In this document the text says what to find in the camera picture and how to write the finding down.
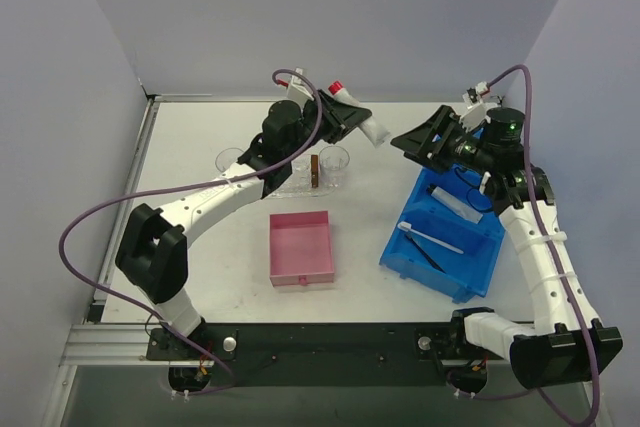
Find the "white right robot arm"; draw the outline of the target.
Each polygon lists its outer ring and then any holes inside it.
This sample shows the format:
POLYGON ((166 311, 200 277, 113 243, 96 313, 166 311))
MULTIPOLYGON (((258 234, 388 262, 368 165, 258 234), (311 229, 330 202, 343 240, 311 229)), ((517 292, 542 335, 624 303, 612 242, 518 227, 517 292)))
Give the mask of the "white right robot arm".
POLYGON ((468 128, 442 105, 424 123, 392 139, 405 158, 444 174, 464 167, 511 240, 533 305, 530 328, 490 309, 462 313, 466 343, 510 363, 526 389, 576 382, 596 384, 623 347, 619 330, 604 326, 569 258, 546 173, 532 165, 528 114, 489 109, 468 128))

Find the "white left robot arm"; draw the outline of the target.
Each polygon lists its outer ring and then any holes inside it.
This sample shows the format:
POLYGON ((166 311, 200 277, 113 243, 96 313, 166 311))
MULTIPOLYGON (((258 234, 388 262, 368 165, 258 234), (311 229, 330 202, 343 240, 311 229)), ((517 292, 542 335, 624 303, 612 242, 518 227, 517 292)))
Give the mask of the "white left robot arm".
POLYGON ((173 331, 169 345, 183 358, 204 349, 204 322, 186 292, 188 250, 216 223, 276 191, 292 174, 291 155, 318 141, 335 144, 372 118, 364 107, 320 92, 317 100, 272 104, 248 149, 212 187, 171 203, 135 207, 115 258, 116 267, 173 331))

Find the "clear plastic cup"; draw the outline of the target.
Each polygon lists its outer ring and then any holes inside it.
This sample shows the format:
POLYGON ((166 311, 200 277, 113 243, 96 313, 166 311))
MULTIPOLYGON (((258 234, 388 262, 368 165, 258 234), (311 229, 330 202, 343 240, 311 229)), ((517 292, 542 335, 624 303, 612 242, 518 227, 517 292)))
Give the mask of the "clear plastic cup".
POLYGON ((329 145, 319 153, 320 174, 323 182, 330 187, 339 186, 346 177, 350 163, 348 151, 337 145, 329 145))
POLYGON ((215 159, 215 167, 220 173, 224 173, 231 165, 237 162, 243 154, 243 150, 236 147, 222 150, 215 159))

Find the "red-capped toothpaste tube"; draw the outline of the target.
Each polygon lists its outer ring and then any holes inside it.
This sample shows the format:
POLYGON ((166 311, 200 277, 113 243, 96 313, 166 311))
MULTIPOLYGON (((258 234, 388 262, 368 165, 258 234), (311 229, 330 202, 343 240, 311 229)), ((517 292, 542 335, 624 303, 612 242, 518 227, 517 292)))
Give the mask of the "red-capped toothpaste tube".
MULTIPOLYGON (((335 100, 343 104, 354 107, 362 106, 361 102, 353 97, 340 81, 334 81, 328 87, 328 90, 335 100)), ((382 123, 380 123, 374 115, 371 115, 369 118, 360 123, 358 128, 375 148, 383 145, 391 136, 389 130, 382 123)))

